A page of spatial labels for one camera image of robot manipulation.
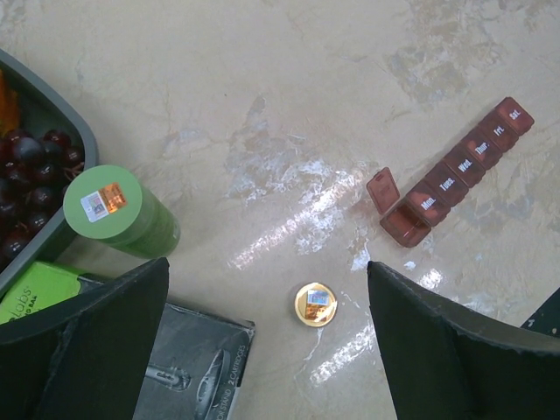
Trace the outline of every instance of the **box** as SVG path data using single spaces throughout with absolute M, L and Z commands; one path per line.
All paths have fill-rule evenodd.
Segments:
M 166 304 L 133 420 L 231 418 L 252 322 Z
M 34 262 L 0 298 L 0 324 L 56 305 L 84 291 L 80 272 L 46 262 Z

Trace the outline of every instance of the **container lid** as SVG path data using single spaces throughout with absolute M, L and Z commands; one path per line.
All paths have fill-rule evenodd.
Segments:
M 498 115 L 520 136 L 529 131 L 535 123 L 533 117 L 511 97 L 507 97 L 500 102 L 496 107 L 496 111 L 498 111 Z
M 297 317 L 307 326 L 321 327 L 331 322 L 338 301 L 331 289 L 321 283 L 309 283 L 296 295 Z
M 401 197 L 389 168 L 383 168 L 367 183 L 367 191 L 379 214 L 385 214 Z
M 106 240 L 129 228 L 140 213 L 143 191 L 136 177 L 111 164 L 80 174 L 64 196 L 70 228 L 90 239 Z

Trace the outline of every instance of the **black object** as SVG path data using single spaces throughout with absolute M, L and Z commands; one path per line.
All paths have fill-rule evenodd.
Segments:
M 521 328 L 560 338 L 560 289 L 523 323 Z
M 169 286 L 164 258 L 0 325 L 0 418 L 130 420 Z
M 367 277 L 400 420 L 560 418 L 560 340 L 471 311 L 380 262 Z

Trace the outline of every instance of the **orange item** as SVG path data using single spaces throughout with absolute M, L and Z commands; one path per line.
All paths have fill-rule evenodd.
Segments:
M 10 90 L 0 70 L 0 136 L 19 127 L 18 93 Z

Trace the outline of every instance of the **small round container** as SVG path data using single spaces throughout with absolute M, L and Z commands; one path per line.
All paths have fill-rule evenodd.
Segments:
M 321 283 L 309 283 L 302 287 L 294 304 L 301 322 L 316 328 L 331 322 L 338 307 L 333 291 Z
M 68 186 L 64 215 L 78 235 L 133 256 L 168 256 L 180 237 L 175 216 L 126 169 L 104 164 Z

